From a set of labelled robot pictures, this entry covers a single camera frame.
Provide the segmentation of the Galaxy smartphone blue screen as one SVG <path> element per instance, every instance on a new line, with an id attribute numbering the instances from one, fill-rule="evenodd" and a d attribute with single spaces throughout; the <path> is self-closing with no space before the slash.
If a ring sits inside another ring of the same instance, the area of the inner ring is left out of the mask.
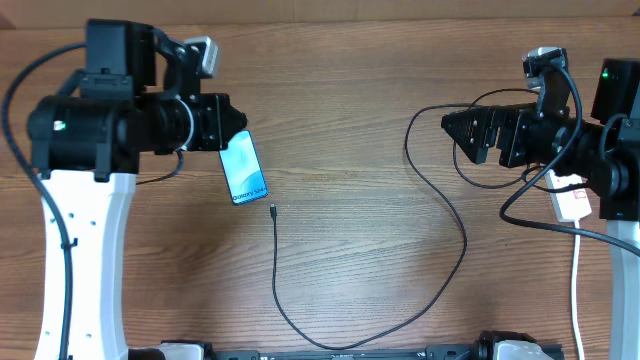
<path id="1" fill-rule="evenodd" d="M 227 149 L 219 152 L 219 157 L 234 205 L 249 203 L 268 195 L 253 138 L 248 130 L 234 135 Z"/>

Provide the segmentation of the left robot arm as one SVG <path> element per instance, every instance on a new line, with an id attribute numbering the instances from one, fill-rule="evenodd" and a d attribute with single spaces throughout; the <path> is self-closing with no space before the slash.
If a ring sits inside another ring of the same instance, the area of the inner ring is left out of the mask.
<path id="1" fill-rule="evenodd" d="M 123 250 L 140 156 L 218 152 L 247 124 L 224 93 L 205 93 L 217 44 L 179 41 L 126 20 L 91 19 L 85 65 L 30 114 L 31 163 L 45 216 L 39 359 L 211 359 L 209 343 L 129 347 Z"/>

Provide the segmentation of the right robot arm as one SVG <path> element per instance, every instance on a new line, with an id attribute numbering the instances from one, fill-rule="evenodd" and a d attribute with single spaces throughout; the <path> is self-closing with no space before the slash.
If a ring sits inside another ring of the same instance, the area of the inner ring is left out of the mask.
<path id="1" fill-rule="evenodd" d="M 639 63 L 603 62 L 591 111 L 584 118 L 561 49 L 523 60 L 534 103 L 479 106 L 443 117 L 442 128 L 475 164 L 497 147 L 507 168 L 539 163 L 541 171 L 579 175 L 599 197 L 603 234 L 578 235 L 611 247 L 613 274 L 609 356 L 639 356 Z"/>

